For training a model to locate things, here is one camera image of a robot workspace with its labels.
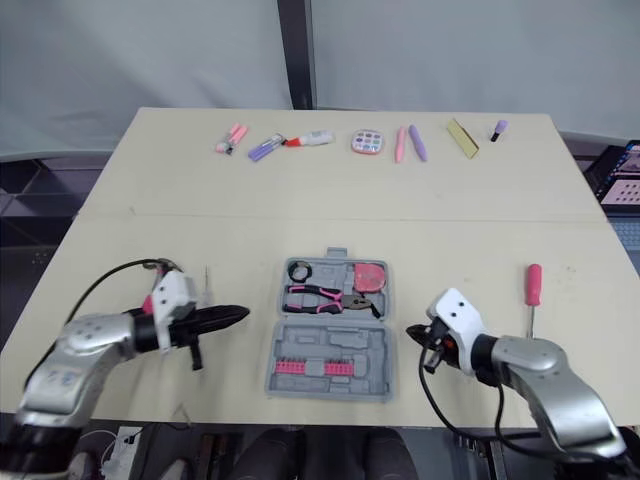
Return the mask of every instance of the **pink pliers handle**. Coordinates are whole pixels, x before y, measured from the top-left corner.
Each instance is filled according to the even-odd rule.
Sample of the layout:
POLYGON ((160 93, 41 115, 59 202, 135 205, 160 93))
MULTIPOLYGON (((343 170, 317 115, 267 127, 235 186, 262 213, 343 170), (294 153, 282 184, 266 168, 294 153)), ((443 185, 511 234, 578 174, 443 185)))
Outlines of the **pink pliers handle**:
POLYGON ((321 297, 333 300, 333 302, 318 305, 317 307, 304 307, 302 305, 285 304, 284 311, 292 313, 342 313, 344 306, 342 305, 342 290, 337 288, 323 288, 317 285, 290 285, 287 287, 288 293, 310 293, 312 295, 320 295, 321 297))

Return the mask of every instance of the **tool case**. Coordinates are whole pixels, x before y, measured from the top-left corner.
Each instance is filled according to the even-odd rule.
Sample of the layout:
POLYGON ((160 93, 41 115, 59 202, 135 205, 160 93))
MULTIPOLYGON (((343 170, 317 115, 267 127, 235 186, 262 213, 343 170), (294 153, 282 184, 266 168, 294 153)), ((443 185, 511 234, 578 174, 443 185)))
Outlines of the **tool case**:
POLYGON ((289 258, 278 300, 283 317, 274 329, 266 376, 268 395, 385 402, 394 391, 394 341, 385 320, 391 311, 387 264, 347 258, 347 250, 329 248, 324 258, 289 258), (289 266, 306 262, 311 275, 294 281, 289 266), (290 293, 292 286, 317 285, 354 295, 356 264, 374 264, 384 270, 385 284, 365 293, 378 311, 345 308, 341 313, 315 314, 285 311, 285 305, 315 307, 330 299, 309 293, 290 293))

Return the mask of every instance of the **screwdriver shaft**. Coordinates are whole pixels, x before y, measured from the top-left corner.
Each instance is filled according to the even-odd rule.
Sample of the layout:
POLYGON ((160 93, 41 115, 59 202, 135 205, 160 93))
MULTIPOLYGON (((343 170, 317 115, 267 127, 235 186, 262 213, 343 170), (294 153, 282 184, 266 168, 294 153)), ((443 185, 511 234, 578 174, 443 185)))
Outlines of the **screwdriver shaft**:
POLYGON ((533 336, 533 321, 536 318, 536 307, 531 306, 531 316, 529 317, 529 328, 527 329, 527 338, 535 338, 533 336))

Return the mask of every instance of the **pink pen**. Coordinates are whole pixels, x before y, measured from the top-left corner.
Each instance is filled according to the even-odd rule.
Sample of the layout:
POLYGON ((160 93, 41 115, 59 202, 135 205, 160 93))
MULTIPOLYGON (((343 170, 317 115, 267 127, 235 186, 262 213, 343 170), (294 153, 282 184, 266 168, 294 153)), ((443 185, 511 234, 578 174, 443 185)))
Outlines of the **pink pen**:
POLYGON ((242 137, 244 137, 248 131, 249 127, 246 127, 244 125, 242 125, 235 131, 235 133, 229 139, 229 147, 225 150, 225 153, 227 155, 231 155, 233 153, 233 149, 238 146, 238 143, 240 143, 240 140, 242 140, 242 137))
POLYGON ((407 136, 407 129, 400 127, 398 129, 398 136, 396 137, 396 163, 402 163, 404 161, 404 139, 407 136))
POLYGON ((229 148, 229 142, 231 141, 231 139, 239 129, 240 129, 240 124, 234 123, 233 126, 231 127, 231 130, 229 130, 229 133, 227 133, 222 139, 222 141, 216 145, 216 152, 224 153, 227 150, 227 148, 229 148))

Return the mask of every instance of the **black cable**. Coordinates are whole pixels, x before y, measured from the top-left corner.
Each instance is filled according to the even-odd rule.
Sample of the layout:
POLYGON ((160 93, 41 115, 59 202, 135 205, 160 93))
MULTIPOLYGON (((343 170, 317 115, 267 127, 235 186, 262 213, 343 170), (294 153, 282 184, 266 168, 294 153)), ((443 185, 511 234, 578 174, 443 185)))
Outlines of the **black cable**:
MULTIPOLYGON (((542 460, 550 460, 554 462, 567 462, 568 457, 571 457, 571 458, 578 458, 578 459, 584 459, 584 460, 592 460, 594 462, 601 462, 605 464, 614 464, 618 467, 621 466, 620 462, 616 461, 616 459, 603 457, 602 455, 598 455, 596 453, 576 452, 576 451, 570 451, 570 450, 565 450, 563 452, 557 452, 552 450, 538 450, 538 449, 523 447, 522 445, 513 443, 508 438, 508 436, 502 433, 502 427, 500 424, 502 423, 502 413, 504 410, 504 388, 500 383, 498 384, 497 388, 498 388, 498 395, 500 398, 498 401, 498 412, 496 413, 494 428, 496 431, 496 436, 507 448, 510 448, 514 452, 518 452, 523 455, 527 455, 529 457, 539 458, 542 460)), ((625 458, 624 456, 621 456, 619 457, 618 460, 625 461, 624 458, 625 458)))
POLYGON ((158 260, 158 259, 155 259, 155 258, 145 258, 145 259, 142 259, 142 260, 134 260, 133 262, 127 262, 127 263, 123 263, 122 265, 118 265, 117 267, 112 268, 107 273, 102 275, 100 278, 98 278, 95 282, 93 282, 91 284, 91 286, 82 294, 80 299, 76 302, 76 304, 74 305, 73 309, 71 310, 71 313, 69 313, 69 316, 67 317, 67 320, 64 322, 65 325, 67 323, 69 323, 71 320, 73 320, 73 317, 78 312, 78 309, 80 309, 80 306, 84 303, 84 301, 91 294, 91 292, 93 292, 98 285, 100 285, 102 282, 104 282, 111 275, 113 275, 114 273, 118 273, 121 270, 125 270, 125 269, 130 268, 130 267, 135 267, 136 265, 150 265, 150 264, 165 265, 165 264, 167 264, 167 262, 163 261, 163 260, 158 260))
POLYGON ((156 428, 153 429, 153 432, 151 432, 151 436, 149 437, 149 443, 147 444, 147 449, 144 452, 144 458, 142 459, 142 466, 140 467, 140 475, 138 476, 138 480, 142 480, 142 477, 144 476, 144 471, 147 468, 147 462, 149 461, 149 452, 151 451, 151 447, 153 446, 153 442, 155 441, 155 437, 158 434, 158 427, 159 425, 166 425, 167 427, 173 428, 174 430, 177 430, 179 432, 182 432, 184 430, 189 430, 191 427, 189 425, 185 426, 185 427, 176 427, 175 425, 172 425, 168 422, 159 422, 159 423, 147 423, 146 425, 144 425, 140 431, 138 431, 136 433, 136 435, 138 435, 139 433, 142 433, 142 431, 147 428, 150 427, 152 425, 155 425, 156 428))
POLYGON ((631 473, 636 476, 637 478, 640 478, 640 474, 638 474, 638 468, 635 467, 635 465, 632 465, 631 463, 629 463, 628 460, 626 460, 628 457, 626 456, 620 456, 618 457, 618 459, 611 459, 608 457, 603 457, 601 455, 597 455, 595 453, 588 453, 588 452, 573 452, 573 451, 565 451, 565 452, 557 452, 557 451, 546 451, 546 450, 536 450, 536 449, 531 449, 531 448, 526 448, 523 447, 521 445, 518 445, 516 443, 513 443, 512 440, 518 440, 518 439, 525 439, 525 438, 537 438, 540 437, 540 433, 538 432, 530 432, 530 433, 513 433, 513 434, 509 434, 509 435, 505 435, 502 433, 502 427, 501 427, 501 423, 502 423, 502 413, 504 411, 504 388, 502 387, 501 383, 497 383, 497 388, 498 388, 498 411, 496 412, 496 418, 495 418, 495 422, 494 422, 494 429, 496 434, 495 435, 474 435, 470 432, 466 432, 464 430, 460 430, 458 427, 456 427, 455 425, 453 425, 448 419, 447 417, 445 417, 444 413, 442 413, 442 411, 440 410, 440 408, 438 407, 438 404, 436 403, 435 399, 433 398, 433 395, 431 394, 431 391, 429 390, 429 387, 427 385, 427 381, 424 375, 424 360, 426 358, 427 355, 427 350, 428 347, 425 344, 425 346, 422 348, 422 352, 420 353, 420 363, 418 364, 418 376, 420 377, 420 383, 422 385, 422 389, 424 390, 424 393, 427 396, 427 399, 429 400, 429 403, 431 404, 431 407, 433 408, 433 411, 436 412, 436 415, 438 416, 438 418, 440 419, 440 421, 442 421, 442 423, 445 424, 445 426, 451 430, 453 433, 461 436, 461 437, 465 437, 477 442, 490 442, 490 441, 494 441, 494 440, 499 440, 500 442, 502 442, 507 448, 510 448, 511 450, 521 453, 523 455, 528 455, 530 457, 535 457, 535 458, 539 458, 539 459, 543 459, 543 460, 550 460, 550 461, 556 461, 556 462, 566 462, 568 460, 568 457, 572 457, 572 458, 583 458, 586 460, 592 460, 592 461, 596 461, 596 462, 602 462, 602 463, 607 463, 607 464, 615 464, 618 467, 622 467, 621 462, 625 462, 625 466, 626 468, 631 471, 631 473))
MULTIPOLYGON (((433 395, 429 390, 429 386, 427 385, 427 380, 424 375, 424 360, 427 356, 427 350, 428 350, 428 346, 425 344, 425 346, 422 348, 422 352, 420 353, 420 362, 418 363, 418 376, 420 377, 420 383, 422 385, 422 389, 424 390, 425 395, 427 396, 427 400, 429 400, 429 403, 431 404, 431 408, 433 408, 433 411, 436 412, 436 415, 438 416, 440 421, 444 423, 445 426, 456 435, 459 435, 464 438, 468 438, 470 440, 474 440, 476 442, 491 442, 494 440, 499 440, 499 437, 497 435, 475 435, 471 432, 460 430, 458 427, 453 425, 447 419, 447 417, 445 417, 444 413, 442 413, 442 410, 440 410, 440 407, 438 407, 438 404, 433 398, 433 395)), ((523 433, 512 433, 509 435, 505 435, 505 437, 511 438, 511 439, 537 438, 539 436, 540 434, 538 432, 523 432, 523 433)))
MULTIPOLYGON (((98 278, 95 282, 93 282, 91 284, 91 286, 82 294, 80 299, 76 302, 76 304, 74 305, 73 309, 71 310, 71 313, 69 313, 69 316, 67 317, 67 320, 64 322, 64 324, 66 325, 71 320, 73 320, 73 317, 75 316, 75 314, 80 309, 80 306, 84 303, 84 301, 91 294, 91 292, 93 292, 98 285, 100 285, 102 282, 104 282, 107 278, 109 278, 114 273, 117 273, 117 272, 119 272, 121 270, 124 270, 126 268, 129 268, 129 267, 134 267, 136 265, 149 265, 149 264, 151 264, 151 265, 153 265, 153 264, 155 264, 155 265, 167 265, 169 263, 172 265, 173 268, 176 268, 177 270, 180 270, 173 262, 167 261, 165 259, 161 260, 161 259, 155 259, 155 258, 145 258, 145 259, 142 259, 142 260, 134 260, 132 262, 123 263, 122 265, 118 265, 117 267, 112 268, 107 273, 105 273, 100 278, 98 278)), ((55 346, 56 346, 55 342, 52 343, 51 346, 48 348, 48 350, 44 353, 42 358, 40 358, 40 360, 38 361, 36 366, 33 367, 31 372, 29 372, 29 375, 27 376, 27 379, 24 381, 24 389, 27 388, 29 380, 31 380, 31 377, 33 376, 33 372, 35 372, 38 369, 38 367, 40 367, 40 365, 42 365, 42 363, 44 362, 45 358, 47 358, 49 356, 49 354, 51 352, 53 352, 53 349, 55 348, 55 346)))
POLYGON ((153 442, 155 441, 156 434, 158 433, 157 424, 154 425, 156 425, 156 428, 153 429, 153 431, 151 432, 151 436, 149 437, 149 443, 147 444, 147 449, 144 452, 144 458, 142 459, 142 466, 140 467, 140 475, 138 475, 138 480, 142 480, 144 470, 145 468, 147 468, 147 462, 149 461, 149 452, 151 451, 151 447, 153 445, 153 442))

